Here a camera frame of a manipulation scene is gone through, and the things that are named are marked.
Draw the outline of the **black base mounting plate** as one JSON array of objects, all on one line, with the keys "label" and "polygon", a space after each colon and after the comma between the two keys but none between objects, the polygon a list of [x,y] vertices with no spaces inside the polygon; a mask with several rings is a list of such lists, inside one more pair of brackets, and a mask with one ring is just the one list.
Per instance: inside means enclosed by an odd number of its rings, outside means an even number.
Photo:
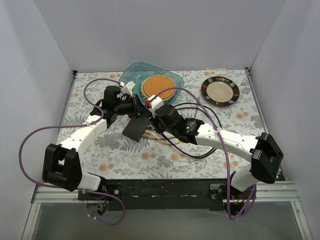
[{"label": "black base mounting plate", "polygon": [[105,179],[98,191],[118,197],[126,210],[207,209],[224,211],[225,178]]}]

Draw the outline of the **orange woven coaster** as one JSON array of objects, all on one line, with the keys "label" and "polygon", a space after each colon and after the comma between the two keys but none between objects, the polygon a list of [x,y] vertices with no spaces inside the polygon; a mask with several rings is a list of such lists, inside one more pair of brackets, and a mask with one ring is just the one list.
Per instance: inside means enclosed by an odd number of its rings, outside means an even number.
[{"label": "orange woven coaster", "polygon": [[173,88],[175,86],[175,82],[170,77],[164,75],[153,75],[144,80],[140,91],[141,94],[148,99],[167,88]]}]

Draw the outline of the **dark rimmed ceramic plate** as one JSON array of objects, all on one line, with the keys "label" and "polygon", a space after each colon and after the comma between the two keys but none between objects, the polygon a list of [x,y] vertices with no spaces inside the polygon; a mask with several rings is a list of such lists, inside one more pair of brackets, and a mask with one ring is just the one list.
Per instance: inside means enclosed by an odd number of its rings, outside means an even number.
[{"label": "dark rimmed ceramic plate", "polygon": [[207,78],[201,85],[201,93],[209,103],[218,107],[230,106],[240,97],[236,83],[223,76]]}]

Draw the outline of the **aluminium frame rail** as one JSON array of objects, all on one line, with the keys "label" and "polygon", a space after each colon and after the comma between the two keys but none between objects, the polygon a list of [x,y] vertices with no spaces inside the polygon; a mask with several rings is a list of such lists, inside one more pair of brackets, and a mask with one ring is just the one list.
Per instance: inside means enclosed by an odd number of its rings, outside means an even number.
[{"label": "aluminium frame rail", "polygon": [[313,238],[292,181],[258,183],[252,209],[229,219],[216,201],[200,204],[182,195],[169,205],[160,196],[137,208],[88,216],[86,201],[76,191],[39,186],[23,232],[25,240],[311,240]]}]

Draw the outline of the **striped cream bowl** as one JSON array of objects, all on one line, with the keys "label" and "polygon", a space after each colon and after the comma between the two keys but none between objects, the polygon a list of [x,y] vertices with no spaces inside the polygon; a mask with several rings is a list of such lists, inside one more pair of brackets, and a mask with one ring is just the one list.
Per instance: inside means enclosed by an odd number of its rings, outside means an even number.
[{"label": "striped cream bowl", "polygon": [[[172,88],[175,87],[175,83],[173,81],[169,82],[164,82],[164,81],[151,81],[151,80],[146,80],[142,83],[141,85],[141,94],[145,99],[150,98],[152,95],[157,95],[161,91],[167,89],[167,88]],[[170,89],[168,91],[165,91],[164,93],[161,93],[159,97],[163,100],[164,103],[169,102],[174,94],[176,93],[175,89]]]}]

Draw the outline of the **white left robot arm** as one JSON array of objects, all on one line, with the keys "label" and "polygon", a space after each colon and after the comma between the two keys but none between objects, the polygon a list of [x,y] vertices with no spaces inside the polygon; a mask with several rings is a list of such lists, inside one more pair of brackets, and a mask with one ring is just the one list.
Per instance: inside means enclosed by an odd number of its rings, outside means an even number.
[{"label": "white left robot arm", "polygon": [[101,184],[102,178],[93,173],[83,172],[81,157],[118,116],[124,115],[130,117],[130,122],[123,131],[124,135],[139,141],[150,123],[152,113],[136,94],[121,95],[119,86],[107,86],[103,98],[94,104],[84,126],[59,144],[51,143],[47,146],[42,180],[71,192],[78,189],[89,190],[89,194],[95,200],[103,199],[107,191]]}]

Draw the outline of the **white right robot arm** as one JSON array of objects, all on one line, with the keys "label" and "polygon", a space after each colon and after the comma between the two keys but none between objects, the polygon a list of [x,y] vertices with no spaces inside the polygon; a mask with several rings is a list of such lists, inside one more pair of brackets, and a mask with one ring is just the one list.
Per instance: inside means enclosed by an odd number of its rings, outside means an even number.
[{"label": "white right robot arm", "polygon": [[152,124],[158,133],[170,133],[186,144],[226,150],[248,161],[247,166],[232,174],[230,184],[226,186],[230,198],[239,198],[258,182],[273,184],[276,181],[284,154],[269,133],[252,136],[215,130],[202,120],[183,118],[171,105],[151,112]]}]

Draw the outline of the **floral table mat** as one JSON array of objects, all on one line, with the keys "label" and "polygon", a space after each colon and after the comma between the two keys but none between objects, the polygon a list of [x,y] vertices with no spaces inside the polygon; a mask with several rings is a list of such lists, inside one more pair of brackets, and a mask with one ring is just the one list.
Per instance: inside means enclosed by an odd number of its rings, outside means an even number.
[{"label": "floral table mat", "polygon": [[[224,130],[248,136],[258,136],[265,126],[256,105],[250,81],[242,69],[185,70],[178,75],[184,81],[184,91],[174,104],[185,118],[196,117],[205,123],[214,122]],[[236,103],[216,107],[202,97],[201,85],[210,77],[225,77],[239,88]],[[59,133],[63,141],[74,133],[74,125],[82,124],[92,111],[92,103],[100,100],[106,86],[113,85],[120,72],[79,72],[71,89],[65,112],[65,129]],[[193,109],[195,98],[208,107],[211,119]],[[225,178],[227,171],[238,171],[248,162],[222,150],[209,154],[209,148],[178,143],[176,147],[159,142],[151,131],[139,141],[133,141],[122,132],[128,124],[127,116],[119,116],[111,127],[99,135],[80,158],[82,170],[106,179],[212,179]]]}]

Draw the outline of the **black network switch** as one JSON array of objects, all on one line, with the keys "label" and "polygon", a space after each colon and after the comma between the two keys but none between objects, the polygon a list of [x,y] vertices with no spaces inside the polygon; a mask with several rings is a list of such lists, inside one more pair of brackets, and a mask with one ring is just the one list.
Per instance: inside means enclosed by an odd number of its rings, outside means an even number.
[{"label": "black network switch", "polygon": [[147,117],[132,118],[122,134],[135,142],[139,142],[149,124],[150,120]]}]

